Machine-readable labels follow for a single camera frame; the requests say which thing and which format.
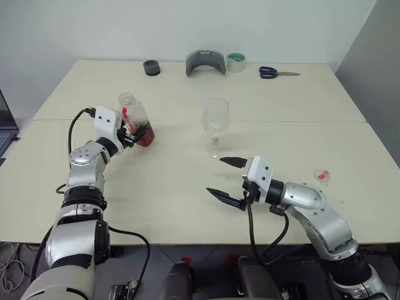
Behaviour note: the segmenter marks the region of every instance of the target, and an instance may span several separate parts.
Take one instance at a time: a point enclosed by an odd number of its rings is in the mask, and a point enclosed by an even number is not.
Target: plastic container
[[[143,103],[136,100],[129,92],[120,94],[118,101],[121,105],[122,118],[129,132],[136,137],[140,146],[147,147],[150,145],[154,139],[154,131]]]

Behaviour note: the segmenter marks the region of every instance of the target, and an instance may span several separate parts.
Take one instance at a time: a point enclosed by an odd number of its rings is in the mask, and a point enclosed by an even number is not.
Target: wine glass
[[[211,138],[209,156],[212,159],[220,157],[219,138],[226,134],[229,128],[229,104],[222,98],[211,98],[204,102],[202,125]]]

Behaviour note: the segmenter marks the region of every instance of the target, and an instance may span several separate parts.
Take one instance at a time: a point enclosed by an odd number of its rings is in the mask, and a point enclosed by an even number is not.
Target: white wall
[[[195,49],[335,71],[376,0],[0,0],[0,88],[32,116],[77,59],[184,60]]]

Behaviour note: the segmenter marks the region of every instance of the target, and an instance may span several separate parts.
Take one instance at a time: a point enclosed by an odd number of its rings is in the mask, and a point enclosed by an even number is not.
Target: gray floor
[[[279,246],[275,254],[285,249],[287,248]],[[26,265],[28,272],[34,255],[34,251],[25,246],[22,247],[20,260]],[[149,265],[136,299],[157,299],[164,278],[173,264],[180,261],[182,257],[192,259],[191,266],[195,270],[197,286],[194,293],[195,300],[237,296],[236,288],[239,280],[234,260],[241,255],[251,256],[249,246],[152,246]],[[137,279],[145,256],[145,247],[125,247],[122,257],[109,259],[98,266],[95,280],[95,300],[107,299],[110,285],[124,284]],[[392,298],[395,299],[396,286],[399,284],[399,271],[393,260],[390,257],[382,256],[368,255],[366,257],[378,270]],[[3,261],[3,258],[4,253],[0,252],[0,260]],[[43,272],[45,269],[46,265],[42,257],[38,272]],[[17,267],[11,271],[11,279],[14,280],[21,274]],[[328,299],[324,273],[317,261],[287,260],[273,266],[270,272],[278,284],[289,281],[303,283],[310,300]],[[0,299],[19,299],[28,285],[29,278],[25,277],[21,287],[17,290],[11,293],[0,290]],[[397,292],[396,299],[400,300],[400,291]]]

